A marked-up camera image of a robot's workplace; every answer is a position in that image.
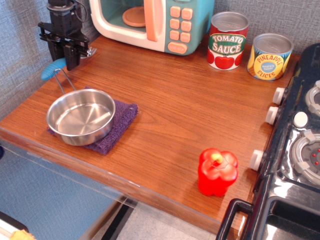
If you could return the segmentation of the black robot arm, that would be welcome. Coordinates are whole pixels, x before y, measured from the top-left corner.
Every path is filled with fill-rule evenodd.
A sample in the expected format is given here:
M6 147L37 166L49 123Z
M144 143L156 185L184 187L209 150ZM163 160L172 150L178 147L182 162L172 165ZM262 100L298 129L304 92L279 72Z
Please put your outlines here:
M82 33L82 5L76 0L49 0L50 22L38 23L40 39L47 42L52 60L64 58L69 71L92 54L90 40Z

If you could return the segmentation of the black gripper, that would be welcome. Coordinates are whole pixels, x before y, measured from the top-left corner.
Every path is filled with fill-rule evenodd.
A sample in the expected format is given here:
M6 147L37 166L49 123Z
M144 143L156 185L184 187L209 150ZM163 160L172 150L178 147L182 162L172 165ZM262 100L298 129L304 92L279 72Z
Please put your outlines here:
M82 33L88 11L81 2L48 2L50 23L39 22L40 39L46 41L53 61L64 58L68 71L80 64L86 55L89 39Z

